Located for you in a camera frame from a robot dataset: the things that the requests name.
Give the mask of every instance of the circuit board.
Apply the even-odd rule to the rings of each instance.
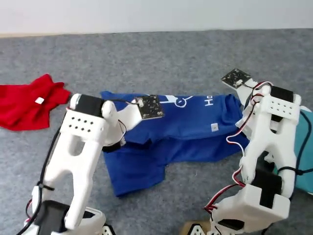
[[[135,98],[142,119],[153,119],[164,116],[162,106],[157,95],[139,96]]]
[[[243,83],[247,82],[250,78],[251,78],[251,75],[239,69],[234,69],[228,74],[226,74],[224,77],[222,77],[221,80],[227,85],[237,89]]]

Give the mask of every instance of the white tag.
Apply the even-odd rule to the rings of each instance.
[[[35,103],[37,104],[42,104],[44,102],[44,98],[41,98],[41,97],[38,97],[36,100],[35,100]]]
[[[212,130],[212,132],[218,131],[219,130],[219,125],[217,123],[212,123],[211,124],[211,130]]]

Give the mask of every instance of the carpet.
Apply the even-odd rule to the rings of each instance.
[[[292,89],[313,109],[312,39],[312,29],[7,38],[0,39],[0,83],[30,83],[48,72],[73,93],[215,95],[232,92],[220,78],[236,67],[255,80]],[[49,129],[0,129],[0,234],[12,235],[22,227],[25,205],[64,113],[65,106],[51,112]],[[101,157],[89,206],[105,213],[117,235],[176,235],[186,220],[208,218],[203,206],[231,183],[239,159],[237,154],[214,164],[171,164],[162,183],[116,198]],[[68,176],[52,199],[70,203],[71,198]],[[290,217],[267,234],[310,234],[312,211],[313,197],[296,190]]]

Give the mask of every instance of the white wall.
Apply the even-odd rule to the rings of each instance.
[[[0,34],[313,27],[313,0],[0,0]]]

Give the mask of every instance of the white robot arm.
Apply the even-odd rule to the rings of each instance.
[[[113,101],[128,105],[118,112]],[[43,178],[32,192],[35,218],[27,220],[18,234],[111,235],[108,227],[103,228],[106,218],[102,212],[87,208],[92,177],[101,151],[103,148],[113,151],[125,144],[126,131],[143,119],[162,116],[156,95],[137,97],[127,102],[75,94],[67,108],[50,162],[44,166]],[[79,141],[84,143],[84,147],[76,155],[74,150]],[[50,200],[56,183],[68,173],[72,174],[74,184],[71,205]]]
[[[242,189],[206,206],[211,214],[209,234],[250,233],[289,216],[295,171],[272,171],[274,165],[277,169],[296,167],[294,141],[301,97],[270,82],[256,83],[240,70],[233,70],[222,81],[236,90],[245,106],[237,126],[250,142],[239,164]]]

